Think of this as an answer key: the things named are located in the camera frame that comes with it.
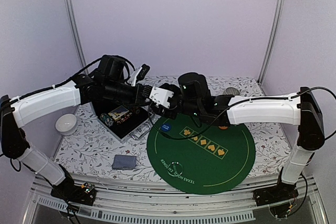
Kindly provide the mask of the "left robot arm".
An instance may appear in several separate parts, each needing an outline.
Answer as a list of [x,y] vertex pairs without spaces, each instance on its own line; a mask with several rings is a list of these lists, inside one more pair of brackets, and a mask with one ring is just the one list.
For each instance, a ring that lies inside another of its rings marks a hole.
[[[1,149],[3,155],[16,159],[40,174],[67,200],[78,195],[72,178],[27,140],[23,126],[56,111],[92,101],[112,101],[128,106],[144,106],[148,102],[165,109],[171,107],[173,91],[139,84],[149,70],[147,65],[134,65],[121,56],[104,55],[90,74],[80,71],[67,80],[31,93],[9,98],[1,97]],[[125,77],[123,71],[130,71]]]

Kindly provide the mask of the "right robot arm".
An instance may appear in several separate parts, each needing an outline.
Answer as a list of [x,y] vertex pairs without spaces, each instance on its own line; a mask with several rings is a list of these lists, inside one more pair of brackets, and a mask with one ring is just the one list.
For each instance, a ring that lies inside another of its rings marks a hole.
[[284,123],[298,126],[298,139],[279,176],[279,184],[271,190],[276,201],[291,194],[294,185],[314,152],[325,143],[323,116],[312,89],[280,96],[242,97],[212,96],[206,78],[189,72],[178,78],[178,86],[163,84],[153,87],[149,98],[154,111],[166,118],[190,115],[211,126],[245,123]]

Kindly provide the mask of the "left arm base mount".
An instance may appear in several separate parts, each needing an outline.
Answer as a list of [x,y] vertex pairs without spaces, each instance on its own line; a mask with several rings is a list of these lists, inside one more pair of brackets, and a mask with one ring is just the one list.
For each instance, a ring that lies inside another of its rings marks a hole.
[[97,191],[95,185],[91,183],[75,185],[73,181],[63,181],[57,186],[53,185],[50,194],[66,202],[93,206]]

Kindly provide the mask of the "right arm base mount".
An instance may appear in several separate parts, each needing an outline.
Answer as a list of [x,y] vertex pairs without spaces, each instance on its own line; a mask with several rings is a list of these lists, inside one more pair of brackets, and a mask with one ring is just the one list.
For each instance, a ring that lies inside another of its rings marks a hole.
[[292,209],[290,200],[296,199],[298,195],[295,185],[276,185],[253,191],[253,199],[257,206],[277,204],[269,210],[274,217],[279,219],[288,217]]

